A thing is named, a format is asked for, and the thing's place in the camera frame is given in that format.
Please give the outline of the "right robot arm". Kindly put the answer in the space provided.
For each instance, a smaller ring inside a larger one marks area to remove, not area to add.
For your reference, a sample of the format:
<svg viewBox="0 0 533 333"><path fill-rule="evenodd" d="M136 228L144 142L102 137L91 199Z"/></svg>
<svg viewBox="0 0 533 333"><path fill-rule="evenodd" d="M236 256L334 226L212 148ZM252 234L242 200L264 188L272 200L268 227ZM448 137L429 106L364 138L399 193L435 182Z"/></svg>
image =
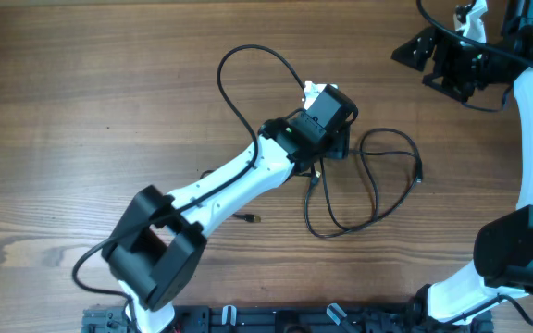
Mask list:
<svg viewBox="0 0 533 333"><path fill-rule="evenodd" d="M452 29L431 20L391 56L419 71L432 61L423 82L460 103L477 90L504 84L516 100L521 123L516 208L479 231L469 264L419 292L413 319L432 330L469 325L503 302L518 305L533 296L533 0L507 4L496 44L487 41L482 19L487 10L483 1L458 6Z"/></svg>

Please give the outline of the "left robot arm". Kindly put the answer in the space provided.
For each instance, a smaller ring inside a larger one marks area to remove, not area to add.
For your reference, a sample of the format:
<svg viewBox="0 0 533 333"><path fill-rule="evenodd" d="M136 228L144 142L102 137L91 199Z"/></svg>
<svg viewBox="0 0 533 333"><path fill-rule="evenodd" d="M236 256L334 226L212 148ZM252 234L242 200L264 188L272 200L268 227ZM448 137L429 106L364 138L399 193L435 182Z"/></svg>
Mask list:
<svg viewBox="0 0 533 333"><path fill-rule="evenodd" d="M175 318L173 299L192 279L208 237L254 198L322 158L356 119L358 108L334 85L319 84L304 107L266 121L257 141L191 185L139 191L104 246L103 258L131 297L127 316L141 332Z"/></svg>

